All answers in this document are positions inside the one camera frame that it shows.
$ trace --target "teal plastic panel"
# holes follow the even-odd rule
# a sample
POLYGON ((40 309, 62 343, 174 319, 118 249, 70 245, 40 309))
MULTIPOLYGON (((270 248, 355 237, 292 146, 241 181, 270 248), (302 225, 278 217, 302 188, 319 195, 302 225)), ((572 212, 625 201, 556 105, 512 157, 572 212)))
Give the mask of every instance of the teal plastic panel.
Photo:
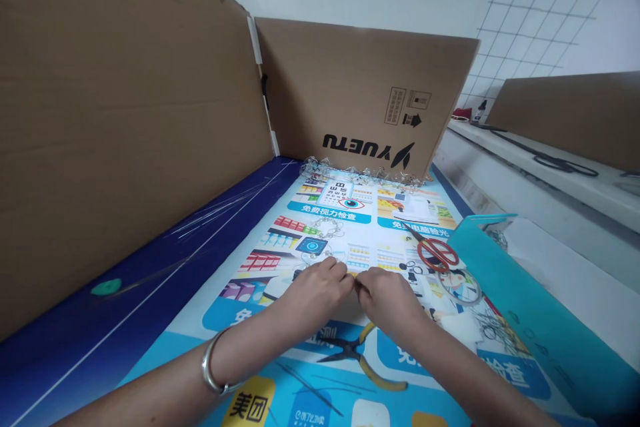
POLYGON ((449 245, 580 415, 632 412, 640 375, 482 230, 513 217, 466 217, 449 245))

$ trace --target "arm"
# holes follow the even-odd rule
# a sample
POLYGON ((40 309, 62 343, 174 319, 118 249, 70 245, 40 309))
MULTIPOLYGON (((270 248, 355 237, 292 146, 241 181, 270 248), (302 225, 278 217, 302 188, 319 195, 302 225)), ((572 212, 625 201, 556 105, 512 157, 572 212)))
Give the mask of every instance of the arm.
MULTIPOLYGON (((284 295, 259 314, 227 330, 211 353, 217 385, 256 374, 289 348, 322 328, 353 289, 347 266, 329 257, 307 268, 284 295), (255 349, 256 342, 260 349, 255 349)), ((56 426, 196 425, 221 402, 202 377, 207 343, 114 390, 56 426)))
POLYGON ((557 426, 425 313, 400 275, 380 268, 356 279, 369 319, 429 371, 478 426, 557 426))

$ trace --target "yellow-handled pliers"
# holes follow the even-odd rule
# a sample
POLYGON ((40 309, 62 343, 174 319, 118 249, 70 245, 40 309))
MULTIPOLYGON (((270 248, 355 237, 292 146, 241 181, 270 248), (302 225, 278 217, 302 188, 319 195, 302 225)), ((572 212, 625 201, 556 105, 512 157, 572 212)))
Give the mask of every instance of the yellow-handled pliers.
POLYGON ((322 337, 320 340, 322 342, 326 342, 331 345, 335 345, 337 347, 342 347, 342 352, 338 354, 333 354, 328 357, 324 357, 318 362, 334 362, 336 360, 344 360, 348 358, 356 359, 358 363, 360 363, 360 367, 362 371, 366 374, 367 377, 371 379, 371 381, 384 390, 391 390, 393 392, 401 392, 402 390, 406 390, 409 386, 406 382, 394 382, 392 380, 387 380, 380 377, 369 365, 367 359, 365 359, 364 355, 358 354, 356 352, 356 347, 365 343, 365 339, 369 335, 369 333, 375 329, 375 325, 373 322, 369 322, 367 326, 360 333, 360 336, 356 340, 342 340, 342 339, 333 339, 322 337))

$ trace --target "green pushpin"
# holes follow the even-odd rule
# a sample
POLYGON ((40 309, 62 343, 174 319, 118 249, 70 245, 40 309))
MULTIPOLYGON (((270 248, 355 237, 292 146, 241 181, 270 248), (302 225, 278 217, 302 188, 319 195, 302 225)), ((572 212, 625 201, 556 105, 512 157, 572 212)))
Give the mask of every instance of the green pushpin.
POLYGON ((102 282, 91 289, 91 293, 98 297, 115 294, 122 287, 122 279, 113 279, 102 282))

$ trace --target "small bottle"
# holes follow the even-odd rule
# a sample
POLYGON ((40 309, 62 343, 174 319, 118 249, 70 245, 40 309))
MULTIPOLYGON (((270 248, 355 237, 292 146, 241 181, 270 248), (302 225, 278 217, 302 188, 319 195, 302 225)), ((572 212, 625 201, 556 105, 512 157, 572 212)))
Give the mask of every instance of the small bottle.
POLYGON ((480 104, 480 106, 478 107, 478 113, 475 114, 475 117, 473 118, 473 121, 475 123, 479 123, 480 119, 482 118, 482 115, 485 114, 485 109, 487 108, 487 101, 483 100, 482 103, 480 104))

